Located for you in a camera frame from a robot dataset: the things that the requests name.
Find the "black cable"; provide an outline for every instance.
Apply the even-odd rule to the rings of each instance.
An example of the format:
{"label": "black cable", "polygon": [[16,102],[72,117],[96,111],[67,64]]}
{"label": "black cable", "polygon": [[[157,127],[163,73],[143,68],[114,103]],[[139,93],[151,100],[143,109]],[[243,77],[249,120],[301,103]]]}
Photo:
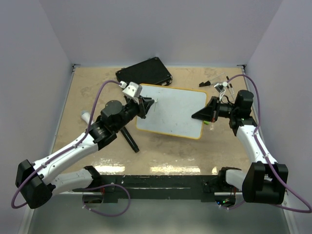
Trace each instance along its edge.
{"label": "black cable", "polygon": [[228,103],[229,103],[229,104],[234,105],[234,103],[232,103],[232,102],[230,101],[230,99],[229,99],[228,96],[223,95],[223,97],[226,97],[226,99],[228,100]]}

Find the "wire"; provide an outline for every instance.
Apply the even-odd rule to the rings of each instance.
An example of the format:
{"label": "wire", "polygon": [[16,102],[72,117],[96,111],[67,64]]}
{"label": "wire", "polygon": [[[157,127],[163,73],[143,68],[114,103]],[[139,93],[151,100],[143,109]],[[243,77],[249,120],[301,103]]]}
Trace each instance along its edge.
{"label": "wire", "polygon": [[[115,83],[115,84],[118,84],[120,85],[119,82],[115,81],[115,80],[107,80],[105,81],[104,83],[102,83],[101,87],[99,88],[98,92],[97,92],[97,95],[96,95],[96,98],[94,100],[94,103],[93,103],[93,106],[92,106],[92,111],[90,113],[90,119],[89,119],[89,123],[88,123],[88,127],[87,127],[87,130],[85,132],[85,135],[82,137],[81,140],[79,140],[77,143],[76,143],[76,146],[81,144],[85,139],[86,137],[88,136],[89,134],[89,130],[90,130],[90,127],[91,127],[91,122],[92,122],[92,119],[93,119],[93,115],[94,115],[94,112],[95,112],[95,109],[96,109],[96,106],[97,106],[97,102],[98,102],[98,98],[104,88],[104,86],[108,83]],[[51,157],[49,160],[47,160],[45,162],[45,164],[42,164],[40,165],[37,169],[35,169],[24,181],[22,184],[20,184],[20,186],[18,187],[18,189],[16,190],[16,192],[14,193],[13,195],[13,198],[12,198],[12,201],[11,201],[11,207],[13,209],[18,209],[18,208],[21,208],[25,205],[27,205],[27,202],[21,204],[21,205],[18,205],[16,206],[15,205],[15,200],[16,200],[16,197],[18,196],[18,194],[20,193],[20,191],[22,190],[22,188],[25,186],[25,184],[35,175],[37,174],[41,169],[43,169],[44,167],[46,167],[47,164],[49,164],[50,162],[52,162],[54,159],[58,158],[59,156],[63,155],[64,153],[70,151],[74,149],[74,146],[70,146],[64,150],[62,150],[61,152],[59,152],[58,154],[54,155],[53,157]]]}
{"label": "wire", "polygon": [[258,92],[258,89],[257,89],[257,86],[255,84],[255,82],[248,76],[248,75],[245,75],[245,74],[239,74],[239,75],[236,75],[236,76],[233,76],[232,78],[230,78],[227,82],[229,83],[231,80],[233,80],[234,78],[236,77],[246,77],[248,80],[250,80],[250,82],[253,84],[254,86],[254,90],[255,90],[255,93],[256,93],[256,96],[257,96],[257,101],[258,101],[258,126],[255,128],[254,132],[253,132],[253,136],[254,136],[254,139],[258,145],[258,147],[260,148],[263,156],[265,157],[265,160],[266,162],[268,163],[270,169],[272,170],[274,176],[276,177],[276,179],[288,190],[290,191],[293,195],[295,195],[301,202],[303,202],[309,209],[308,210],[299,210],[299,209],[294,209],[294,208],[288,208],[288,207],[283,207],[281,205],[274,205],[274,206],[277,206],[281,209],[284,209],[284,210],[288,210],[288,211],[293,211],[293,212],[299,212],[299,213],[312,213],[312,207],[311,205],[308,203],[308,201],[306,201],[303,197],[301,197],[296,191],[294,191],[292,188],[290,188],[282,179],[281,177],[279,177],[279,175],[277,174],[276,170],[274,169],[273,165],[271,164],[268,156],[266,155],[265,153],[265,150],[263,149],[263,147],[261,146],[260,142],[259,142],[259,139],[257,137],[257,134],[256,132],[258,131],[259,127],[260,127],[260,124],[261,124],[261,115],[260,115],[260,98],[259,98],[259,92]]}
{"label": "wire", "polygon": [[130,198],[129,192],[124,187],[122,187],[121,185],[119,185],[119,184],[105,184],[105,185],[102,185],[102,186],[98,186],[98,187],[95,187],[95,188],[88,188],[88,189],[84,189],[84,190],[89,191],[89,190],[101,189],[101,188],[105,188],[105,187],[109,187],[109,186],[117,186],[117,187],[123,189],[126,192],[126,194],[128,196],[128,204],[127,204],[126,208],[122,212],[117,213],[117,214],[106,214],[106,213],[102,213],[100,211],[96,211],[94,209],[91,209],[91,208],[87,207],[87,205],[85,204],[83,198],[82,198],[82,204],[83,204],[82,208],[86,208],[89,211],[92,211],[92,212],[94,212],[94,213],[96,213],[98,215],[102,215],[102,216],[106,216],[106,217],[116,217],[116,216],[120,216],[120,215],[124,214],[130,207],[131,198]]}
{"label": "wire", "polygon": [[230,99],[229,99],[228,96],[223,95],[223,97],[226,97],[226,99],[228,100],[228,103],[234,106],[234,103],[230,102]]}

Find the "small white object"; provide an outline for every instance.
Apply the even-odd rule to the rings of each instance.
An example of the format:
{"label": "small white object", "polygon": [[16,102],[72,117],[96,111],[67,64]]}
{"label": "small white object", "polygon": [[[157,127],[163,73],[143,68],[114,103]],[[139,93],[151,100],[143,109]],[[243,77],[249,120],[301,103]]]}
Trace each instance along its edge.
{"label": "small white object", "polygon": [[120,86],[120,88],[124,89],[127,87],[127,83],[124,81],[121,81],[119,86]]}
{"label": "small white object", "polygon": [[129,98],[134,100],[137,104],[139,104],[138,97],[141,94],[142,86],[136,84],[134,82],[130,82],[129,85],[122,90],[123,94]]}
{"label": "small white object", "polygon": [[81,118],[88,124],[89,123],[89,121],[90,121],[90,113],[89,112],[87,112],[87,111],[82,111],[81,112]]}

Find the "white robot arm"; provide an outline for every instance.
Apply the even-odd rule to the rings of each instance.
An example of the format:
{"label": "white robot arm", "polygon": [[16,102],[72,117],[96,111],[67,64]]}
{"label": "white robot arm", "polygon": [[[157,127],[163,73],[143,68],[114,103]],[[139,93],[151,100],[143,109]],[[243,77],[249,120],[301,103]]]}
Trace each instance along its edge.
{"label": "white robot arm", "polygon": [[[220,96],[224,95],[224,85],[217,84]],[[285,187],[276,179],[267,160],[273,165],[278,176],[286,183],[288,169],[278,164],[269,153],[261,137],[257,124],[250,116],[254,95],[247,90],[237,93],[235,103],[221,103],[220,97],[212,97],[206,107],[192,115],[192,118],[215,122],[218,117],[228,118],[235,136],[243,144],[251,166],[247,173],[238,168],[224,167],[219,177],[226,185],[233,185],[242,191],[247,202],[281,204]]]}
{"label": "white robot arm", "polygon": [[122,82],[119,85],[123,88],[126,105],[116,100],[109,101],[96,121],[88,127],[88,132],[47,157],[33,163],[25,160],[19,164],[16,186],[30,208],[37,208],[53,195],[64,191],[101,185],[100,175],[92,166],[73,173],[61,173],[75,162],[110,144],[116,139],[116,133],[134,117],[146,118],[154,100],[140,96],[142,87],[138,84],[130,82],[127,86]]}

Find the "black case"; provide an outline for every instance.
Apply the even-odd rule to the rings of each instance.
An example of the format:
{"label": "black case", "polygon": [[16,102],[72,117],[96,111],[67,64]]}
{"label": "black case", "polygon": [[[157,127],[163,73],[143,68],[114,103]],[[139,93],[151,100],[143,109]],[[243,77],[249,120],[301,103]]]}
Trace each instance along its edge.
{"label": "black case", "polygon": [[117,80],[126,83],[169,85],[172,75],[158,57],[150,58],[116,72]]}

